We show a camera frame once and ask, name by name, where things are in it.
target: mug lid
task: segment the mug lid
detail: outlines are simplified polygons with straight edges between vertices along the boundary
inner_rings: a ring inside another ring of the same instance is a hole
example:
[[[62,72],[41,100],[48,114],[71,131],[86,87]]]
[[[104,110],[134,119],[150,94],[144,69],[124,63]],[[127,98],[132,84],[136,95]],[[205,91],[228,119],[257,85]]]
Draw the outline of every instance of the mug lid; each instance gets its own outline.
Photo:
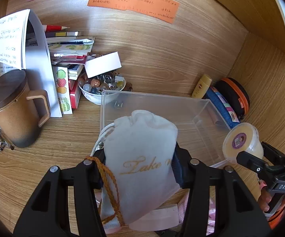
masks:
[[[19,95],[26,82],[24,70],[13,69],[0,76],[0,109]]]

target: bowl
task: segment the bowl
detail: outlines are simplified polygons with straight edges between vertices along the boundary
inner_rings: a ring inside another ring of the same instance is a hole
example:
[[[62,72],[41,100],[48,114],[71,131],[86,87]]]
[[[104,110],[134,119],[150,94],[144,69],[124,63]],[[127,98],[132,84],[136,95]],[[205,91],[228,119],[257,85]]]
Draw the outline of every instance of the bowl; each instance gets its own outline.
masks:
[[[125,88],[125,85],[126,85],[126,80],[124,79],[124,86],[122,87],[122,89],[120,91],[122,91]],[[81,92],[83,93],[85,98],[87,98],[87,100],[89,100],[90,102],[92,102],[96,105],[101,105],[101,101],[102,101],[102,95],[101,94],[93,94],[93,93],[87,92],[87,91],[83,90],[83,88],[79,85],[79,83],[78,83],[78,86],[80,87]],[[106,99],[106,103],[109,103],[115,99],[116,99],[116,97],[114,95],[108,95],[107,99]]]

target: brown ceramic mug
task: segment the brown ceramic mug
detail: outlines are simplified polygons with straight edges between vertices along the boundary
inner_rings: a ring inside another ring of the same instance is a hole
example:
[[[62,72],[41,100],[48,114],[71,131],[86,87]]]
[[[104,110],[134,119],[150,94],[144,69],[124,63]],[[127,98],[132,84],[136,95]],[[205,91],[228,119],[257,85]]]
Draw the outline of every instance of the brown ceramic mug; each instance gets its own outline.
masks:
[[[46,114],[39,118],[33,99],[42,98]],[[17,147],[31,145],[49,119],[45,90],[30,91],[24,70],[11,70],[0,76],[0,127]]]

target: human hand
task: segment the human hand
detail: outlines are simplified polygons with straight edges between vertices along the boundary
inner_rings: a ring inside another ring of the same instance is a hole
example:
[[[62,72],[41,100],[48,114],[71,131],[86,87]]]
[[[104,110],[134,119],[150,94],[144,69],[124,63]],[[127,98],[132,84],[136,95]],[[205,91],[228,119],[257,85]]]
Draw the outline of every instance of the human hand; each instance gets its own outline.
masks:
[[[272,196],[269,194],[269,192],[266,191],[266,186],[264,186],[261,190],[261,196],[258,199],[258,204],[262,211],[266,212],[270,209],[269,203],[272,200]],[[285,206],[285,197],[282,201],[282,204],[278,207],[278,211],[281,210]]]

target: transparent storage container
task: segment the transparent storage container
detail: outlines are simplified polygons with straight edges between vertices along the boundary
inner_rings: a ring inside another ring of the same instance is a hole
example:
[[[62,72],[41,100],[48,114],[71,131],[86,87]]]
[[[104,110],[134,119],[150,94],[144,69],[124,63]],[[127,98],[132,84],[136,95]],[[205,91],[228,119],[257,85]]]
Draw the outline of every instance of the transparent storage container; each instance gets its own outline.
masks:
[[[106,90],[102,93],[100,130],[134,110],[147,110],[174,123],[179,146],[192,158],[212,167],[226,163],[222,144],[230,128],[210,100]]]

